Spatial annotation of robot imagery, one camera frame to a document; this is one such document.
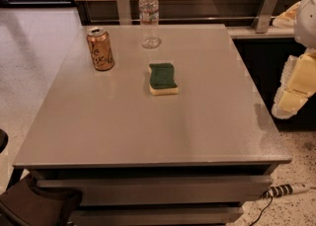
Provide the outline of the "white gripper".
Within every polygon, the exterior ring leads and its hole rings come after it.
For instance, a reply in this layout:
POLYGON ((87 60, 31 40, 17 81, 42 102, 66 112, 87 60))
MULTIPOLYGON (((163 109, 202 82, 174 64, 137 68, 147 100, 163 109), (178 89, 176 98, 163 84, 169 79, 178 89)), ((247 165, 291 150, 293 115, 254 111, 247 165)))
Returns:
MULTIPOLYGON (((307 48, 316 48, 316 0, 301 0, 273 20, 277 28, 293 28, 294 38, 307 48)), ((272 114, 288 119, 316 93, 316 52, 290 56, 284 64, 272 114)))

